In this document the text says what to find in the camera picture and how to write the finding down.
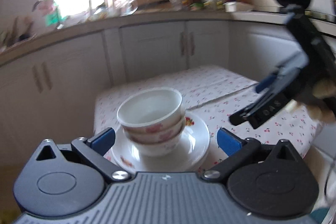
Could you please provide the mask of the gloved right hand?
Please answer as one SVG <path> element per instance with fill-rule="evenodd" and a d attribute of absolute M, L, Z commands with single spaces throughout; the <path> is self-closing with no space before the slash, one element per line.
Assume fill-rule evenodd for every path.
<path fill-rule="evenodd" d="M 326 103 L 323 103 L 323 99 L 335 98 L 335 80 L 324 79 L 320 80 L 312 88 L 311 92 L 314 100 L 291 100 L 286 106 L 287 112 L 294 112 L 301 106 L 306 107 L 306 111 L 310 118 L 314 121 L 320 121 L 322 123 L 335 123 L 335 114 L 333 110 L 329 108 Z"/>

